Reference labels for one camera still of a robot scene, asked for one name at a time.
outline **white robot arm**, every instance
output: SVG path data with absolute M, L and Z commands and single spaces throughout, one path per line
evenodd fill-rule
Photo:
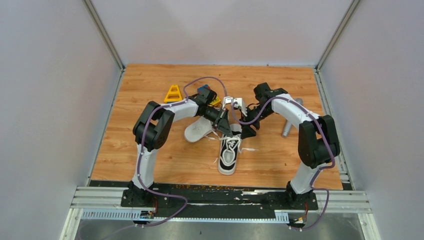
M 172 122 L 176 122 L 181 119 L 190 118 L 196 116 L 199 106 L 191 99 L 188 99 L 186 103 L 176 106 L 165 107 L 165 110 L 173 112 L 175 115 Z M 141 144 L 137 144 L 137 159 L 142 150 Z M 139 189 L 142 189 L 143 186 L 138 180 L 138 174 L 146 187 L 150 187 L 153 184 L 153 171 L 155 169 L 156 157 L 158 156 L 158 149 L 153 149 L 148 151 L 145 147 L 141 157 L 140 164 L 136 166 L 134 176 L 132 177 L 132 182 Z
M 149 188 L 154 183 L 153 172 L 158 149 L 165 144 L 173 122 L 184 118 L 202 116 L 210 120 L 216 130 L 223 132 L 227 136 L 233 136 L 228 121 L 228 110 L 226 108 L 216 109 L 210 106 L 216 96 L 217 94 L 214 91 L 203 88 L 199 94 L 191 96 L 182 102 L 167 104 L 163 108 L 160 108 L 161 105 L 154 101 L 147 104 L 132 130 L 137 142 L 138 153 L 135 173 L 132 178 L 132 184 L 135 187 L 140 190 L 144 189 L 139 178 L 146 188 Z M 151 119 L 158 120 L 156 125 L 150 123 L 149 117 L 152 113 Z
M 309 111 L 297 103 L 287 91 L 282 88 L 270 89 L 266 82 L 257 85 L 253 91 L 259 104 L 253 109 L 247 108 L 247 114 L 242 115 L 241 120 L 245 125 L 242 126 L 241 138 L 256 136 L 255 130 L 250 125 L 259 129 L 259 121 L 272 113 L 283 116 L 299 130 L 297 150 L 301 162 L 296 175 L 287 183 L 286 190 L 292 205 L 303 204 L 305 199 L 310 197 L 311 186 L 321 172 L 321 168 L 331 162 L 330 153 L 323 138 L 326 139 L 334 156 L 340 153 L 334 120 L 329 115 L 320 116 Z M 324 133 L 321 138 L 316 136 L 319 131 L 315 120 Z

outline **yellow object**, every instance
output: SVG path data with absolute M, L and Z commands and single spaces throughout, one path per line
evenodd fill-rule
M 216 98 L 210 104 L 213 105 L 214 107 L 218 107 L 220 103 L 221 103 L 221 99 L 218 96 L 216 96 Z
M 173 103 L 183 100 L 183 97 L 181 96 L 180 88 L 178 85 L 171 85 L 171 87 L 168 90 L 168 93 L 166 94 L 165 100 L 163 100 L 166 104 L 167 103 Z

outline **white wall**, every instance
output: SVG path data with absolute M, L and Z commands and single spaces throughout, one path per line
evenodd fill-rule
M 322 74 L 384 240 L 423 239 L 424 1 L 364 0 Z
M 128 63 L 315 65 L 351 0 L 93 0 Z
M 118 77 L 82 1 L 0 2 L 0 239 L 59 238 Z

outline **shoelace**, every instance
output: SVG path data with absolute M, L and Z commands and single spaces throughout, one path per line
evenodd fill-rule
M 227 151 L 231 151 L 233 154 L 236 154 L 234 152 L 234 150 L 233 150 L 235 145 L 236 145 L 237 151 L 239 153 L 242 153 L 243 150 L 246 150 L 246 151 L 259 151 L 258 149 L 250 148 L 250 147 L 242 147 L 242 148 L 240 148 L 240 144 L 242 143 L 242 139 L 238 135 L 235 135 L 235 136 L 232 136 L 232 137 L 231 136 L 220 137 L 218 135 L 218 133 L 215 132 L 214 130 L 212 130 L 212 132 L 213 132 L 213 134 L 215 134 L 218 137 L 218 139 L 216 139 L 214 137 L 210 137 L 210 136 L 205 136 L 205 137 L 207 137 L 208 139 L 211 139 L 211 140 L 226 141 L 226 144 L 227 144 L 227 149 L 226 150 Z M 223 163 L 227 164 L 227 165 L 232 165 L 236 161 L 235 159 L 233 159 L 231 162 L 226 162 L 222 158 L 222 156 L 219 156 L 219 160 L 222 161 Z

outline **sneaker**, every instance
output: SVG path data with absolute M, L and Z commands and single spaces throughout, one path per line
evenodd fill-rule
M 219 154 L 218 170 L 224 175 L 231 175 L 236 170 L 237 154 L 240 151 L 240 144 L 242 143 L 242 126 L 239 124 L 231 124 L 230 129 L 233 137 L 222 135 L 221 152 Z
M 212 133 L 212 122 L 201 116 L 185 128 L 184 138 L 187 142 L 194 143 L 210 133 Z

